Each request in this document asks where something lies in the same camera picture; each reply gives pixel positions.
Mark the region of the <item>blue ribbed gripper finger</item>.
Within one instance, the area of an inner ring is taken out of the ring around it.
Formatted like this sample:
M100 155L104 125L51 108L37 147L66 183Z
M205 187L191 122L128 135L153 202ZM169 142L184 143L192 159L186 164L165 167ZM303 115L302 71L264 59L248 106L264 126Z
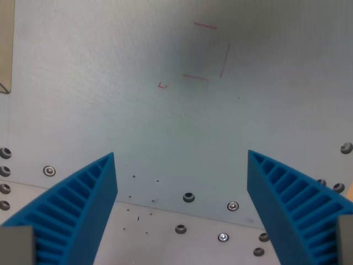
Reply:
M248 152L247 191L281 264L338 264L336 223L352 202L317 180Z
M118 193L114 154L60 181L1 225L30 226L35 264L93 264Z

